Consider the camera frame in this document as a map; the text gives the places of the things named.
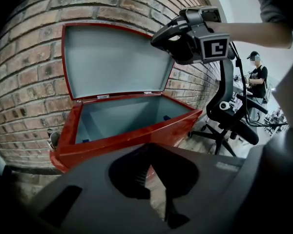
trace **chair base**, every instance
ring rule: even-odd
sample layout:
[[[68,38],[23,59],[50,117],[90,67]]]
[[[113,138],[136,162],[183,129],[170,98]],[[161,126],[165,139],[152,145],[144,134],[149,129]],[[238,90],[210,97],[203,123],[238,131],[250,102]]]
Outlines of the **chair base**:
[[[230,147],[229,143],[225,139],[225,135],[226,135],[227,131],[223,130],[221,133],[219,133],[215,129],[213,129],[211,126],[209,126],[208,124],[205,124],[202,127],[202,131],[205,130],[206,127],[211,131],[211,134],[198,132],[198,131],[192,131],[192,132],[188,133],[188,137],[192,137],[193,135],[198,135],[198,136],[202,136],[204,138],[214,139],[216,141],[215,155],[217,155],[219,153],[220,147],[221,147],[221,145],[223,145],[232,156],[236,157],[236,154],[234,153],[234,151]]]

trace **open lid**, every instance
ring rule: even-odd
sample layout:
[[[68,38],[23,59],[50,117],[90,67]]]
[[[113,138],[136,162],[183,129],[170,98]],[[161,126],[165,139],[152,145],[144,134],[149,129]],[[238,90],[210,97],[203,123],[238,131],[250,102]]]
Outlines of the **open lid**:
[[[62,58],[72,99],[134,92],[160,92],[173,59],[150,44],[150,36],[99,23],[63,27]]]

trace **black t-shirt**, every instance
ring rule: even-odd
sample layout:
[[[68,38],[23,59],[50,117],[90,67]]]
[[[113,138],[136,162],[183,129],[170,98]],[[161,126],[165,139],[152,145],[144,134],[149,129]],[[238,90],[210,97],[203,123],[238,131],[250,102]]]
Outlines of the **black t-shirt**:
[[[253,97],[256,98],[264,98],[265,97],[265,83],[267,82],[268,70],[265,66],[260,66],[259,68],[255,68],[250,76],[250,79],[264,79],[263,84],[252,84],[249,89],[250,92],[253,93]]]

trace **red chest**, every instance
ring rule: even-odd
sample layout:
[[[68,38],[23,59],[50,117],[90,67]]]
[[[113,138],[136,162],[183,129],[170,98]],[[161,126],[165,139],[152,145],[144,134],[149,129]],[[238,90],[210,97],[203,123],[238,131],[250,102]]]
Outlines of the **red chest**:
[[[76,103],[50,152],[58,169],[141,143],[173,146],[190,131],[201,111],[162,95],[173,60],[149,38],[108,24],[63,27],[65,80]]]

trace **black cable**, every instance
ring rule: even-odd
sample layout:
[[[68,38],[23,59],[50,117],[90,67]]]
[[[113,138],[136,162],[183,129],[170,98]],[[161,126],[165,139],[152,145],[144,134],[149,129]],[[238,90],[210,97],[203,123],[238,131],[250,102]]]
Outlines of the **black cable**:
[[[242,80],[242,84],[243,84],[243,97],[244,97],[244,103],[242,104],[242,107],[245,108],[245,120],[246,120],[246,123],[249,125],[249,126],[252,126],[252,127],[277,127],[277,126],[283,126],[283,125],[287,125],[288,123],[285,122],[285,123],[279,123],[279,124],[262,124],[260,122],[257,122],[256,124],[257,125],[253,125],[251,124],[251,119],[249,120],[248,117],[249,117],[249,112],[248,112],[248,109],[247,109],[247,97],[246,97],[246,82],[245,82],[245,78],[244,78],[244,74],[243,74],[243,69],[242,69],[242,61],[239,57],[239,54],[238,54],[238,51],[236,50],[236,47],[234,45],[234,42],[231,42],[231,45],[232,45],[232,51],[236,57],[236,66],[239,67],[240,69],[240,73],[241,73],[241,80]]]

